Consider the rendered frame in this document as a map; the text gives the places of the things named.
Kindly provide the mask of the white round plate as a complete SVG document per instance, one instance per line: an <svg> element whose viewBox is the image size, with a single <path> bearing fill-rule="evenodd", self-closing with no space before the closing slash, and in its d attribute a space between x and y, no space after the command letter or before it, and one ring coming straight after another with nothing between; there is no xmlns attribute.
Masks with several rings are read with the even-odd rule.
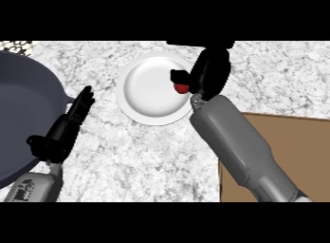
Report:
<svg viewBox="0 0 330 243"><path fill-rule="evenodd" d="M159 126L176 122L190 112L190 94L178 94L171 70L190 70L190 63L175 54L153 52L125 66L116 84L122 112L138 123Z"/></svg>

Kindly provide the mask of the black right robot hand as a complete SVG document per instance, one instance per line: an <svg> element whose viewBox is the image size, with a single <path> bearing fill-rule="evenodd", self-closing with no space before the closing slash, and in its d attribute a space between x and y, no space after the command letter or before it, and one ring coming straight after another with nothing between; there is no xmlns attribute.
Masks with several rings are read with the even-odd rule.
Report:
<svg viewBox="0 0 330 243"><path fill-rule="evenodd" d="M200 94L202 99L209 101L221 93L228 80L231 72L228 49L234 46L234 40L168 41L166 44L203 48L191 70L171 70L171 81L174 84L187 84L187 93Z"/></svg>

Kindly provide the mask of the brown wooden tray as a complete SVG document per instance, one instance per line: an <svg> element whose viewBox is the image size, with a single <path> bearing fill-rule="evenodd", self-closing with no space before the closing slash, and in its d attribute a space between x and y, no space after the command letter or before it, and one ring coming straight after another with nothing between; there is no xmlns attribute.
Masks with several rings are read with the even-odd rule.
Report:
<svg viewBox="0 0 330 243"><path fill-rule="evenodd" d="M312 201L330 201L330 120L244 113L274 159Z"/></svg>

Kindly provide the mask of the black and white patterned object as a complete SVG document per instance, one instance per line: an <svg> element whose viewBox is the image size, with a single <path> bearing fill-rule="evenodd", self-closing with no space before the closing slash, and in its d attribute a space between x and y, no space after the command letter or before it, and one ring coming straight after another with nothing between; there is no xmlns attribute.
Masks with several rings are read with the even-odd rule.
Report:
<svg viewBox="0 0 330 243"><path fill-rule="evenodd" d="M0 41L0 50L29 56L36 43L36 41Z"/></svg>

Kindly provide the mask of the dark grey pan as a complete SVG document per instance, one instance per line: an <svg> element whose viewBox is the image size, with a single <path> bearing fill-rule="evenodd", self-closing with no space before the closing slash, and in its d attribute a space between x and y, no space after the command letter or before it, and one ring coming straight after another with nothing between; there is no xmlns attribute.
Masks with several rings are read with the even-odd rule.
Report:
<svg viewBox="0 0 330 243"><path fill-rule="evenodd" d="M0 51L0 189L38 164L26 139L48 132L72 101L50 69Z"/></svg>

